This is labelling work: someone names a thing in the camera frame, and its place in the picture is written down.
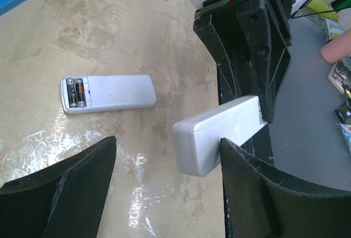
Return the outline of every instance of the marble floor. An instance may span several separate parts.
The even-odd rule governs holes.
[[[175,122],[218,104],[187,0],[28,0],[0,17],[0,186],[115,135],[98,237],[224,237],[220,168],[177,171]],[[66,115],[67,75],[147,74],[157,105]]]

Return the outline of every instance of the aa battery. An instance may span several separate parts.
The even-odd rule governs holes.
[[[73,79],[67,79],[66,84],[67,84],[67,93],[68,93],[68,101],[70,103],[70,108],[78,107],[77,96],[75,91],[75,83]]]
[[[77,101],[78,107],[86,107],[86,97],[84,95],[84,85],[81,79],[77,79],[75,81],[76,84],[76,92],[77,92]]]

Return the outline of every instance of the gray floor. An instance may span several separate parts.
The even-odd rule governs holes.
[[[270,125],[274,163],[307,181],[351,190],[351,155],[334,113],[345,100],[328,81],[319,53],[325,34],[306,19],[290,21],[292,63]]]

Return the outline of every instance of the white remote control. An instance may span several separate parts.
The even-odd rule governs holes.
[[[173,126],[178,170],[204,177],[220,163],[221,138],[241,146],[267,123],[262,119],[258,97],[240,97]]]
[[[61,81],[68,114],[150,107],[156,103],[148,75],[67,76]]]

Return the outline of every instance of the black plastic bracket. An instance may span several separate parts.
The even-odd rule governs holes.
[[[96,237],[116,160],[108,137],[0,188],[0,237]]]
[[[235,238],[350,238],[351,192],[294,177],[222,138]]]
[[[233,97],[258,95],[262,116],[272,123],[291,62],[290,28],[281,0],[209,0],[195,13],[194,31]]]

